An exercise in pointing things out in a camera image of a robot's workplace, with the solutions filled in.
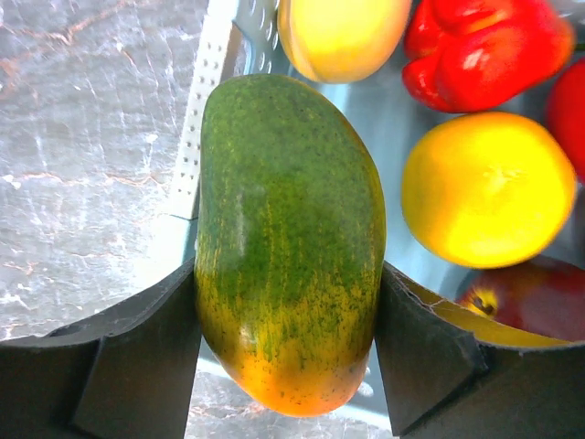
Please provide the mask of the green orange mango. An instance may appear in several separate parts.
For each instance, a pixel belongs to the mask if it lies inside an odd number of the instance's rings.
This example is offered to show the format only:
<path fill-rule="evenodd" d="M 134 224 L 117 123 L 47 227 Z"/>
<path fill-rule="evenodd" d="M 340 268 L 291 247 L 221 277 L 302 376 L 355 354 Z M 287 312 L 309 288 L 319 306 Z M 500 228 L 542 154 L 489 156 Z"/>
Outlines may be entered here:
<path fill-rule="evenodd" d="M 386 246 L 378 171 L 345 116 L 282 75 L 213 90 L 201 129 L 196 309 L 253 399 L 313 417 L 355 394 Z"/>

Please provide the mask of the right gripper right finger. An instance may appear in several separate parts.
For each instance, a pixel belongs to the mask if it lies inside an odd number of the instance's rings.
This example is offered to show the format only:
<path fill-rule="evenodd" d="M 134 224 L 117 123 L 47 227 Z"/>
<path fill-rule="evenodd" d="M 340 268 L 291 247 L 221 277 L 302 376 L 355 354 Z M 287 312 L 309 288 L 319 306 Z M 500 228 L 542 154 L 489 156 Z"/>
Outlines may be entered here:
<path fill-rule="evenodd" d="M 584 346 L 482 318 L 383 268 L 378 363 L 400 438 L 581 438 Z"/>

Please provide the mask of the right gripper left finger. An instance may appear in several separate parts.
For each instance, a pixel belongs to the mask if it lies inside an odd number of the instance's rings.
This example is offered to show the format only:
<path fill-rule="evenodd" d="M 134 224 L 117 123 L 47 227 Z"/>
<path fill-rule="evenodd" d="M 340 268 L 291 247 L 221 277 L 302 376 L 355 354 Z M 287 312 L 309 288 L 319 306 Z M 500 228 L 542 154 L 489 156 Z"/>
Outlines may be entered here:
<path fill-rule="evenodd" d="M 43 337 L 3 341 L 2 437 L 183 437 L 201 341 L 193 266 Z"/>

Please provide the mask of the dark red purple fruit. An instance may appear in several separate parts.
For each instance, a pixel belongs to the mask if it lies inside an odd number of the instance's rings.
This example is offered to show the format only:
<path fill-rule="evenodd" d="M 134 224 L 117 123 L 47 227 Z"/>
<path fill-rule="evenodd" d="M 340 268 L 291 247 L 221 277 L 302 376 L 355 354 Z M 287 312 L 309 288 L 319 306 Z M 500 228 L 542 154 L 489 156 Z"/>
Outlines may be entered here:
<path fill-rule="evenodd" d="M 547 256 L 478 272 L 456 302 L 527 332 L 584 339 L 584 270 Z"/>

